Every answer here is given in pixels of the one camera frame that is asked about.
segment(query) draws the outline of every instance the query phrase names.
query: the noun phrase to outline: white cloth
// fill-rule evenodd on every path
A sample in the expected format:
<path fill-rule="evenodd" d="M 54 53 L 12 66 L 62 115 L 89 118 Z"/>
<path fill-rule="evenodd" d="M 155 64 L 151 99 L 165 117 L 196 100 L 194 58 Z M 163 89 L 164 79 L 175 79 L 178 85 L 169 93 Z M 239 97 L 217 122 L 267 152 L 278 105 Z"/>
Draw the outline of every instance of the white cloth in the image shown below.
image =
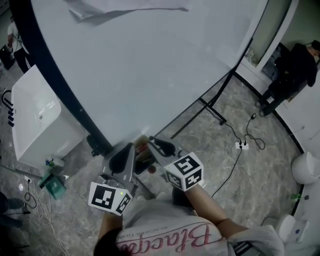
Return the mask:
<path fill-rule="evenodd" d="M 124 230 L 118 235 L 117 246 L 132 255 L 148 256 L 236 256 L 240 242 L 253 247 L 245 254 L 284 256 L 284 245 L 274 228 L 259 226 L 225 239 L 210 221 L 191 215 L 188 208 L 151 200 L 137 202 L 125 217 Z"/>
<path fill-rule="evenodd" d="M 70 12 L 82 20 L 113 11 L 188 9 L 190 0 L 65 0 Z"/>
<path fill-rule="evenodd" d="M 22 48 L 22 40 L 15 22 L 11 22 L 8 26 L 8 36 L 11 34 L 13 36 L 12 49 L 15 53 L 16 51 L 19 51 Z"/>

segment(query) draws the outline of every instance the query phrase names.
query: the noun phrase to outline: small bottle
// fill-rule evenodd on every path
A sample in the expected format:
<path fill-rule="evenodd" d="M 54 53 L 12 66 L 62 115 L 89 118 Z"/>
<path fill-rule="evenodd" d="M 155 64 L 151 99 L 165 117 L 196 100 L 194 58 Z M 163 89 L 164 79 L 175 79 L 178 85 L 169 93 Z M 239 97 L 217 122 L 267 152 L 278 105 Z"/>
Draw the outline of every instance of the small bottle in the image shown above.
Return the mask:
<path fill-rule="evenodd" d="M 46 166 L 50 166 L 52 168 L 56 168 L 56 167 L 64 167 L 65 166 L 65 162 L 57 157 L 48 157 L 45 160 L 45 165 Z"/>

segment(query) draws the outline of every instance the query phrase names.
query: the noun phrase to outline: white toilet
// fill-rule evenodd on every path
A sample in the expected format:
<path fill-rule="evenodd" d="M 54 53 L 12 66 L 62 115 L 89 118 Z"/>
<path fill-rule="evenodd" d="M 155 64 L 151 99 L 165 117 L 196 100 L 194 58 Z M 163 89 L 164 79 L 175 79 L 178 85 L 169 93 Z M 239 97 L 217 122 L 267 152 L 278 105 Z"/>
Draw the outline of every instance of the white toilet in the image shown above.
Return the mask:
<path fill-rule="evenodd" d="M 291 166 L 292 176 L 299 184 L 311 184 L 316 182 L 320 175 L 320 161 L 306 152 L 297 157 Z"/>
<path fill-rule="evenodd" d="M 286 214 L 281 219 L 267 217 L 264 219 L 262 225 L 273 226 L 275 232 L 279 235 L 280 239 L 285 243 L 290 236 L 296 220 L 293 216 Z"/>

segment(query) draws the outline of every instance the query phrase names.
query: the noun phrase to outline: marble floor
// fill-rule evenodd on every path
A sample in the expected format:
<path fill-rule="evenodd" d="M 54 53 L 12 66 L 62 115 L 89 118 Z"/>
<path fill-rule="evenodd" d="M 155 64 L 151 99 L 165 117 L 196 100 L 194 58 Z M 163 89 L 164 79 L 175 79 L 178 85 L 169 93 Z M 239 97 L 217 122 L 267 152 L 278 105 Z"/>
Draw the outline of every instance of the marble floor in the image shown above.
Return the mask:
<path fill-rule="evenodd" d="M 11 88 L 22 75 L 17 64 L 0 75 L 0 87 Z M 222 82 L 213 87 L 204 99 L 209 101 Z M 243 138 L 250 116 L 258 109 L 254 107 L 257 97 L 235 77 L 214 105 L 233 126 L 236 134 Z M 202 105 L 194 103 L 159 136 L 172 136 L 188 121 Z M 11 168 L 29 171 L 24 164 L 17 162 L 11 128 L 7 124 L 8 110 L 0 109 L 1 163 Z M 280 217 L 290 213 L 294 204 L 290 195 L 298 193 L 300 186 L 291 174 L 291 162 L 300 152 L 280 122 L 271 115 L 268 118 L 257 117 L 250 122 L 248 130 L 265 141 L 264 150 L 258 149 L 252 140 L 248 140 L 249 150 L 243 150 L 229 181 L 215 194 L 214 199 L 227 211 L 230 218 L 241 225 L 253 227 L 260 225 L 266 216 Z M 240 153 L 235 149 L 237 139 L 226 125 L 219 122 L 204 110 L 190 123 L 176 139 L 188 151 L 193 151 L 203 162 L 205 169 L 204 188 L 211 195 L 226 180 Z M 97 241 L 101 225 L 102 212 L 88 206 L 89 186 L 100 171 L 102 157 L 91 156 L 91 148 L 82 141 L 65 158 L 64 175 L 67 191 L 59 199 L 52 199 L 52 225 L 63 241 L 68 253 L 73 256 L 89 256 Z M 34 174 L 41 171 L 31 168 Z M 145 172 L 140 179 L 155 194 L 170 193 L 171 186 L 161 178 L 161 172 Z M 18 185 L 23 177 L 15 173 L 0 170 L 0 191 L 10 197 L 23 199 L 25 191 L 20 192 Z M 137 196 L 144 194 L 138 190 Z M 22 230 L 10 229 L 13 241 L 30 245 L 25 255 L 64 255 L 54 237 L 52 228 L 40 222 L 35 210 L 29 215 L 19 216 L 24 220 Z"/>

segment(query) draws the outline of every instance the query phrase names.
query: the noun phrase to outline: person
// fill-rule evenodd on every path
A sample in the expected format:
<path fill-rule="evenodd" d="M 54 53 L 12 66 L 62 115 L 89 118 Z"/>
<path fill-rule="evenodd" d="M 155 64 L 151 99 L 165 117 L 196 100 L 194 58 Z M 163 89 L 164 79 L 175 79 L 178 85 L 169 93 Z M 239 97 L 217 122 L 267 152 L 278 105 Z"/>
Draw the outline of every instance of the person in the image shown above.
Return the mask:
<path fill-rule="evenodd" d="M 261 116 L 268 116 L 285 99 L 297 93 L 305 82 L 309 87 L 314 86 L 318 72 L 314 57 L 319 54 L 320 42 L 314 40 L 309 47 L 300 43 L 295 44 L 288 59 L 279 57 L 275 61 L 279 75 L 256 103 L 256 106 L 261 108 L 259 112 Z M 270 97 L 274 100 L 265 105 Z"/>
<path fill-rule="evenodd" d="M 174 188 L 172 197 L 138 198 L 124 218 L 104 213 L 93 255 L 284 255 L 272 226 L 249 229 L 233 222 L 200 185 L 186 192 Z"/>
<path fill-rule="evenodd" d="M 27 53 L 23 47 L 23 42 L 14 18 L 11 17 L 10 21 L 11 23 L 8 26 L 8 46 L 12 48 L 14 58 L 16 59 L 16 62 L 18 63 L 22 72 L 25 74 L 29 70 L 26 59 L 28 60 L 30 67 L 32 67 L 35 63 L 32 56 Z"/>
<path fill-rule="evenodd" d="M 5 213 L 7 210 L 17 210 L 25 207 L 25 202 L 19 198 L 8 199 L 0 192 L 0 225 L 9 228 L 22 229 L 24 222 L 22 219 L 8 217 Z"/>

